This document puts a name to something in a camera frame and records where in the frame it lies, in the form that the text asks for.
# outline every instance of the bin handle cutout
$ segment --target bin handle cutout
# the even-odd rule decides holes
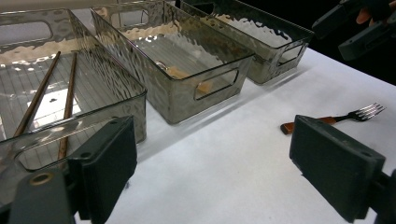
[[[116,13],[111,15],[111,23],[117,28],[144,26],[149,23],[149,13],[145,9]]]
[[[280,56],[280,59],[278,60],[277,66],[281,66],[285,63],[289,63],[294,61],[296,58],[298,58],[302,52],[304,44],[297,45],[291,49],[285,50],[282,55]]]
[[[0,25],[0,46],[46,40],[52,37],[50,26],[43,21]]]
[[[203,80],[195,88],[194,100],[202,100],[216,92],[231,87],[238,79],[237,68],[218,74],[212,78]]]

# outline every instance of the fork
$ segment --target fork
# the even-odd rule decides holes
[[[378,115],[379,113],[384,111],[385,109],[386,109],[386,107],[379,105],[378,103],[374,103],[372,105],[367,105],[366,107],[364,107],[362,109],[349,112],[345,116],[324,117],[324,118],[319,118],[319,119],[325,123],[328,123],[328,124],[334,124],[336,122],[339,122],[339,121],[345,120],[345,119],[352,119],[355,121],[363,122],[363,121],[372,119],[373,117],[375,117],[376,115]],[[284,134],[293,133],[293,129],[294,129],[294,122],[284,123],[284,124],[280,125],[280,130]]]

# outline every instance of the white tablecloth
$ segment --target white tablecloth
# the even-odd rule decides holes
[[[289,158],[291,136],[279,125],[296,114],[341,116],[374,102],[387,109],[335,127],[384,155],[390,175],[395,86],[312,49],[295,71],[263,86],[247,80],[239,95],[176,126],[148,103],[148,138],[107,223],[347,223],[301,176]],[[355,223],[374,223],[375,216],[370,209]]]

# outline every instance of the clear plastic bin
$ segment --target clear plastic bin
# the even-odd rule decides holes
[[[24,176],[64,160],[58,151],[66,136],[69,155],[108,121],[134,116],[136,142],[146,138],[147,90],[70,10],[0,14],[0,33],[0,204],[12,201]],[[58,51],[35,116],[16,134]],[[73,114],[64,119],[74,52]]]
[[[297,67],[314,34],[237,0],[181,0],[180,8],[254,50],[247,77],[258,85]]]
[[[164,1],[95,6],[98,39],[170,124],[241,91],[253,52]]]

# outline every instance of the wooden chopstick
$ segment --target wooden chopstick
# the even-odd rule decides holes
[[[77,63],[77,54],[74,53],[72,68],[70,71],[69,86],[67,90],[66,105],[64,107],[64,119],[69,119],[73,115],[74,82],[75,82],[74,80],[76,73],[76,63]],[[68,145],[67,143],[68,143],[68,137],[64,137],[61,139],[59,144],[58,160],[61,160],[66,157],[67,145]]]
[[[35,93],[35,96],[33,97],[32,103],[30,103],[29,107],[27,108],[26,112],[24,113],[21,123],[17,128],[17,131],[14,133],[14,137],[23,134],[25,132],[27,126],[31,122],[32,116],[35,114],[37,106],[40,105],[41,100],[43,99],[43,94],[47,88],[47,84],[50,79],[50,75],[52,74],[52,71],[55,68],[56,63],[58,62],[60,55],[61,55],[61,52],[58,51],[56,53],[55,58],[52,61],[52,64],[49,67],[49,70],[47,71],[47,74],[44,76],[43,80],[41,81],[40,86],[38,87],[37,92]]]

